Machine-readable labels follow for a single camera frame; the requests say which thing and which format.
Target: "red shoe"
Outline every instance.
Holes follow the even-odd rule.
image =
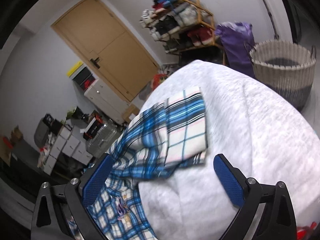
[[[208,45],[210,43],[212,43],[213,39],[212,39],[212,30],[208,27],[200,27],[198,29],[198,35],[201,39],[201,43],[203,45]]]
[[[163,2],[162,3],[156,3],[152,7],[155,10],[154,11],[155,14],[159,14],[159,13],[165,11],[165,8],[163,8]]]
[[[199,31],[199,29],[195,29],[195,30],[189,31],[187,33],[187,36],[191,38],[192,43],[195,47],[201,46],[201,40],[198,36],[198,31]]]

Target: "purple bag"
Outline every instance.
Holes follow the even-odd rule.
[[[252,34],[252,25],[246,22],[224,22],[217,26],[215,34],[219,35],[221,38],[230,68],[255,78],[251,60],[244,47],[245,43],[248,50],[251,50],[251,47],[255,44]]]

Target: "clothes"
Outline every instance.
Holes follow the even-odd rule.
[[[109,239],[156,239],[141,204],[137,179],[168,178],[204,162],[205,108],[188,88],[135,117],[108,150],[114,165],[88,212]]]
[[[301,114],[260,82],[199,60],[172,74],[141,111],[192,86],[201,87],[206,107],[205,166],[139,183],[145,215],[158,239],[216,240],[227,229],[237,209],[214,172],[218,153],[259,183],[283,181],[297,226],[319,222],[320,140]]]

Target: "basket handle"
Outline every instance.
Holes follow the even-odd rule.
[[[244,41],[244,43],[243,43],[243,46],[244,46],[245,52],[247,53],[247,55],[248,55],[248,57],[249,57],[250,61],[252,62],[252,57],[250,56],[250,50],[248,51],[246,44],[247,44],[247,45],[249,45],[250,50],[254,49],[254,46],[252,46],[252,45],[251,45],[249,42],[247,42],[247,41]]]
[[[311,55],[310,58],[312,58],[312,56],[315,57],[315,59],[317,59],[317,47],[315,45],[312,45],[311,47]]]

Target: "silver suitcase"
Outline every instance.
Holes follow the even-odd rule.
[[[94,157],[100,158],[120,135],[121,130],[111,120],[107,120],[99,129],[97,135],[86,142],[86,150]]]

